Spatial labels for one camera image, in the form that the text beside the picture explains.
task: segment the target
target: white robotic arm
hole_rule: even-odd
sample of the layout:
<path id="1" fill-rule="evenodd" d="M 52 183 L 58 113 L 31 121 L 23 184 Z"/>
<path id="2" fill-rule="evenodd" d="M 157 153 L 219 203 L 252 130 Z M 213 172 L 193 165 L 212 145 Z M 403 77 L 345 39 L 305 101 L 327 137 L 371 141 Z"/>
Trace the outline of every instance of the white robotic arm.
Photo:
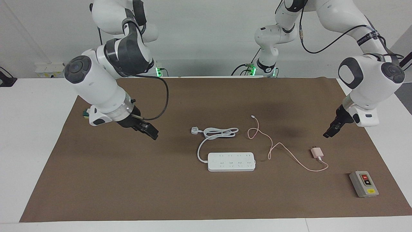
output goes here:
<path id="1" fill-rule="evenodd" d="M 378 103 L 402 85 L 405 74 L 398 66 L 396 54 L 385 46 L 379 33 L 352 0 L 281 0 L 275 11 L 278 24 L 260 28 L 255 33 L 255 40 L 262 49 L 255 64 L 256 74 L 272 74 L 278 56 L 274 46 L 294 40 L 298 30 L 297 17 L 302 11 L 314 10 L 323 27 L 353 37 L 364 54 L 346 58 L 340 64 L 339 78 L 352 91 L 337 109 L 335 120 L 323 136 L 333 137 L 346 123 L 356 122 L 361 127 L 378 125 Z M 299 35 L 303 45 L 301 27 Z"/>
<path id="2" fill-rule="evenodd" d="M 142 37 L 142 30 L 147 28 L 143 2 L 95 0 L 92 14 L 103 31 L 122 35 L 119 36 L 122 38 L 111 39 L 96 51 L 87 50 L 72 59 L 65 67 L 64 76 L 79 96 L 92 105 L 89 110 L 91 125 L 115 121 L 122 127 L 141 131 L 155 140 L 157 129 L 144 120 L 156 119 L 161 114 L 150 119 L 141 117 L 139 109 L 134 105 L 135 100 L 116 83 L 118 78 L 139 76 L 154 65 Z M 157 30 L 152 27 L 152 33 L 149 33 L 146 40 L 155 39 Z"/>

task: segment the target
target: white power strip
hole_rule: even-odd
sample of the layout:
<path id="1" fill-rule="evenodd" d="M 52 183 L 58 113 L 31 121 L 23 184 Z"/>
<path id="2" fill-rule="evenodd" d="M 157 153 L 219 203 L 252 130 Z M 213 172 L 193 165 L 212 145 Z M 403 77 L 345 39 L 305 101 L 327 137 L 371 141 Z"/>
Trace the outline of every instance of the white power strip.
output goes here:
<path id="1" fill-rule="evenodd" d="M 209 153 L 210 172 L 251 172 L 256 167 L 252 152 Z"/>

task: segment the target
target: white table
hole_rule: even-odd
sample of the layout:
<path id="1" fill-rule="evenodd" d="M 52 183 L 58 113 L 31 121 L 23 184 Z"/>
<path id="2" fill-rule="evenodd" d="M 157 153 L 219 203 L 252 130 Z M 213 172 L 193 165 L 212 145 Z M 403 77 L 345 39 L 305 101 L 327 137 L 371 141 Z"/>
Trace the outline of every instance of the white table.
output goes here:
<path id="1" fill-rule="evenodd" d="M 0 231 L 410 232 L 412 216 L 379 218 L 19 223 L 76 99 L 65 79 L 19 79 L 0 88 Z M 412 115 L 392 95 L 367 132 L 412 205 Z"/>

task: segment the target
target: brown mat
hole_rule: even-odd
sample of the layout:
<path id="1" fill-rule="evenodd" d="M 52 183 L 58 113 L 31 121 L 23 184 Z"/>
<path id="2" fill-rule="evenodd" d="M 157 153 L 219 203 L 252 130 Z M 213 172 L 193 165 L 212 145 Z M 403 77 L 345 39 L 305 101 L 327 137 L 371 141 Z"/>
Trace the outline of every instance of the brown mat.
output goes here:
<path id="1" fill-rule="evenodd" d="M 84 220 L 203 220 L 412 215 L 412 210 L 365 129 L 346 125 L 322 134 L 344 94 L 336 80 L 168 79 L 170 105 L 153 121 L 157 141 L 117 123 L 92 127 L 78 98 L 27 204 L 21 222 Z M 119 84 L 144 116 L 163 107 L 164 86 L 147 79 Z M 311 173 L 283 149 L 267 160 L 268 138 L 248 140 L 255 126 L 318 169 L 309 149 L 321 147 L 330 168 Z M 210 173 L 196 150 L 198 126 L 238 127 L 235 138 L 207 141 L 209 152 L 253 152 L 256 170 Z M 348 173 L 367 170 L 380 195 L 356 197 Z"/>

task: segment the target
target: pink cable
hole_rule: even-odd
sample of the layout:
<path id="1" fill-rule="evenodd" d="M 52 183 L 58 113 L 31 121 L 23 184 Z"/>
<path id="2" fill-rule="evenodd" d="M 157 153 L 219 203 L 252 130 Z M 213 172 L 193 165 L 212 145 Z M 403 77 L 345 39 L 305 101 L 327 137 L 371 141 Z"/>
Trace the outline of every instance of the pink cable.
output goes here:
<path id="1" fill-rule="evenodd" d="M 257 119 L 255 116 L 253 116 L 253 115 L 252 115 L 252 118 L 254 118 L 254 119 L 256 120 L 257 128 L 250 128 L 250 129 L 248 130 L 248 138 L 252 140 L 252 139 L 255 138 L 255 136 L 256 136 L 258 133 L 261 133 L 262 135 L 265 135 L 265 136 L 267 136 L 267 137 L 270 139 L 271 145 L 270 145 L 269 153 L 267 154 L 267 158 L 268 158 L 268 159 L 271 159 L 271 158 L 272 158 L 272 150 L 275 149 L 275 147 L 280 144 L 280 145 L 282 145 L 282 146 L 286 149 L 286 151 L 289 152 L 289 154 L 291 154 L 291 156 L 296 160 L 296 162 L 297 162 L 298 164 L 300 164 L 302 167 L 304 167 L 304 168 L 305 168 L 306 170 L 308 170 L 308 171 L 311 171 L 311 172 L 321 172 L 321 171 L 324 171 L 324 170 L 326 170 L 327 168 L 329 168 L 329 164 L 325 163 L 325 162 L 322 161 L 321 159 L 319 159 L 319 161 L 320 161 L 321 163 L 323 163 L 323 164 L 326 165 L 325 168 L 323 168 L 323 169 L 321 169 L 321 170 L 312 170 L 312 169 L 309 169 L 309 168 L 305 167 L 305 165 L 303 165 L 301 162 L 299 162 L 299 160 L 292 154 L 292 152 L 289 151 L 289 149 L 287 149 L 287 148 L 285 147 L 285 145 L 283 145 L 281 142 L 278 142 L 278 143 L 276 143 L 276 145 L 273 146 L 273 140 L 272 140 L 272 138 L 271 138 L 270 136 L 268 136 L 267 134 L 263 133 L 263 132 L 259 129 L 259 121 L 258 121 L 258 119 Z M 250 136 L 250 135 L 249 135 L 249 131 L 250 131 L 250 130 L 256 130 L 256 132 L 255 132 L 255 134 L 254 134 L 253 136 Z"/>

